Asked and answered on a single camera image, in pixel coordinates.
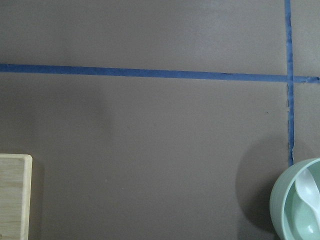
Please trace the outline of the white plastic spoon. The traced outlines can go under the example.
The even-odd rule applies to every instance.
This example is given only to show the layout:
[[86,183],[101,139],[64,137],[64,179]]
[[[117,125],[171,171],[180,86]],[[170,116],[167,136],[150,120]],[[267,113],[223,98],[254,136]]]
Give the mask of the white plastic spoon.
[[295,179],[295,190],[299,198],[314,213],[317,224],[320,224],[320,191],[311,172],[305,168]]

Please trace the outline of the mint green bowl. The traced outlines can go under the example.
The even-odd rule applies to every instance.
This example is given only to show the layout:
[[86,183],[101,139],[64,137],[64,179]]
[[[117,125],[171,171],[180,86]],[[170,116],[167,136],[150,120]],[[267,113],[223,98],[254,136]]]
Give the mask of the mint green bowl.
[[276,180],[269,200],[273,227],[281,240],[318,240],[320,225],[312,209],[298,196],[297,176],[308,169],[320,191],[320,159],[311,158],[293,164]]

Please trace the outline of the bamboo cutting board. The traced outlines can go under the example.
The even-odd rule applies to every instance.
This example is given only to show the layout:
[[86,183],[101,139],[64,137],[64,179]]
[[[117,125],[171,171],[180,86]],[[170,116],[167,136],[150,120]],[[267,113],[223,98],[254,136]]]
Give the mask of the bamboo cutting board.
[[0,238],[29,237],[33,158],[28,154],[0,155]]

